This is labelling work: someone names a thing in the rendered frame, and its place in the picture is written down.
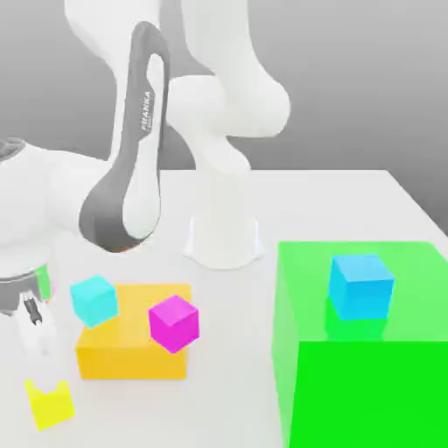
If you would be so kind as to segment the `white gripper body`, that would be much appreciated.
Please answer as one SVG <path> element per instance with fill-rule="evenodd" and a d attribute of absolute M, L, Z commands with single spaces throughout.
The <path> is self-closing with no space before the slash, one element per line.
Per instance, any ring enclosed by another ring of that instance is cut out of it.
<path fill-rule="evenodd" d="M 39 308 L 42 321 L 32 323 L 30 313 L 20 305 L 15 313 L 18 333 L 25 352 L 31 356 L 49 354 L 55 347 L 57 331 L 52 314 L 46 304 Z"/>

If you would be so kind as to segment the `small yellow cube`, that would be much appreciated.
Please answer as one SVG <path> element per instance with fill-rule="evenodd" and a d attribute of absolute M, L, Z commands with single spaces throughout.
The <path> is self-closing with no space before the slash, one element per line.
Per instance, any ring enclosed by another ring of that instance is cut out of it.
<path fill-rule="evenodd" d="M 74 416 L 74 404 L 67 381 L 60 381 L 56 389 L 43 393 L 31 379 L 24 381 L 31 412 L 37 428 L 42 431 Z"/>

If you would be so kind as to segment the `small cyan cube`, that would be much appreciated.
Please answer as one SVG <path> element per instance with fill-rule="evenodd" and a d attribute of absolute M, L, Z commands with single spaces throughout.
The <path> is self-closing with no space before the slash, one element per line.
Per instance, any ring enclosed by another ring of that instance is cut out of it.
<path fill-rule="evenodd" d="M 119 314 L 116 288 L 103 276 L 91 276 L 70 287 L 73 310 L 88 328 Z"/>

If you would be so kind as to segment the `small magenta cube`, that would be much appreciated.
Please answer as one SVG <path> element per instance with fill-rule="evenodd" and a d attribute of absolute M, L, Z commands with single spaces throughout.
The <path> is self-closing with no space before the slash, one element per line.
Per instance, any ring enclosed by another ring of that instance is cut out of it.
<path fill-rule="evenodd" d="M 199 309 L 181 296 L 168 297 L 148 310 L 150 337 L 175 354 L 200 336 Z"/>

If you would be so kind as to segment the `small blue cube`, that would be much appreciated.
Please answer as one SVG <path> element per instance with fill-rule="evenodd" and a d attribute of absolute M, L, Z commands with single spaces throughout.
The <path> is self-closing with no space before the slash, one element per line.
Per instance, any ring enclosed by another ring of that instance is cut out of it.
<path fill-rule="evenodd" d="M 334 255 L 328 297 L 342 320 L 385 319 L 395 276 L 377 254 Z"/>

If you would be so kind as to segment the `large orange box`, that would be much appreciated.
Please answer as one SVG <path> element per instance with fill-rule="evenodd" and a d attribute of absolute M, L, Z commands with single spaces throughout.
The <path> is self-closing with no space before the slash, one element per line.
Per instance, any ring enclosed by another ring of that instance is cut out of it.
<path fill-rule="evenodd" d="M 76 344 L 83 380 L 183 380 L 187 350 L 169 353 L 150 336 L 148 310 L 179 295 L 191 300 L 185 283 L 115 286 L 119 314 L 94 328 L 84 328 Z"/>

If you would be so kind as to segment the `large green box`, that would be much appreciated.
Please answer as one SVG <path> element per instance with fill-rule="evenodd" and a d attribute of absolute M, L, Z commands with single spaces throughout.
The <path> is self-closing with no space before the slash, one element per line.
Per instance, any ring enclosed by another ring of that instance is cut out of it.
<path fill-rule="evenodd" d="M 378 256 L 388 316 L 344 320 L 335 256 Z M 282 241 L 271 346 L 283 448 L 448 448 L 448 260 L 424 241 Z"/>

